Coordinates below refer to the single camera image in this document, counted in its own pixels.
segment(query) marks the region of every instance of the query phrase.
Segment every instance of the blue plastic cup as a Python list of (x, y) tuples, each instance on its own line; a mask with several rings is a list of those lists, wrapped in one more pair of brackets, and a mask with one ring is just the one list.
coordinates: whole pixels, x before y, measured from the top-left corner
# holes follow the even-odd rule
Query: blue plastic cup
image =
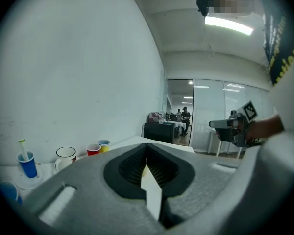
[(27, 151), (28, 161), (24, 161), (23, 156), (19, 153), (16, 156), (17, 161), (20, 162), (23, 171), (25, 172), (26, 176), (29, 178), (34, 178), (37, 176), (37, 169), (34, 160), (34, 153), (31, 151)]
[(22, 199), (19, 196), (16, 186), (11, 182), (3, 182), (0, 184), (0, 191), (3, 196), (8, 199), (16, 200), (19, 204), (22, 203)]

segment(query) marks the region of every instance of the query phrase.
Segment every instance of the white saucer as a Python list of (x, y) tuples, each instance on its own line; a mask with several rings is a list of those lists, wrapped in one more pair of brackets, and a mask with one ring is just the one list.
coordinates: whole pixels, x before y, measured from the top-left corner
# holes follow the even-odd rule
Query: white saucer
[(43, 178), (43, 172), (40, 168), (40, 165), (36, 165), (37, 176), (34, 178), (28, 178), (22, 167), (18, 166), (18, 174), (16, 175), (15, 184), (24, 190), (33, 190), (35, 189)]

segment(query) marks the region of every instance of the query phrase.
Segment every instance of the white mug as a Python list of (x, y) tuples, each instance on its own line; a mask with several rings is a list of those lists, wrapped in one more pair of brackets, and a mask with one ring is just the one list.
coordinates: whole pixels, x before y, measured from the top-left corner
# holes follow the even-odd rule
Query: white mug
[(57, 172), (76, 161), (76, 151), (72, 147), (61, 147), (57, 149), (56, 154), (58, 159), (55, 161), (54, 166)]

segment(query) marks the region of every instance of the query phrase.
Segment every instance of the red cup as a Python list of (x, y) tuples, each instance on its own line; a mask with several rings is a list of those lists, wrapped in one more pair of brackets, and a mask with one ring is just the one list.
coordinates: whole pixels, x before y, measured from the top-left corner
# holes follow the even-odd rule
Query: red cup
[(92, 156), (100, 152), (101, 146), (99, 144), (90, 144), (86, 149), (88, 156)]

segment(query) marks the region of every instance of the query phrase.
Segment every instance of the straw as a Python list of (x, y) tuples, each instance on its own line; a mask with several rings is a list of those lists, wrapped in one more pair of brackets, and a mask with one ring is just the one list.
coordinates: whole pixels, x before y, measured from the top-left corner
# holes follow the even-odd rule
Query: straw
[(28, 161), (28, 155), (27, 155), (27, 152), (25, 151), (25, 139), (20, 140), (19, 144), (21, 144), (21, 151), (22, 151), (22, 156), (24, 161)]

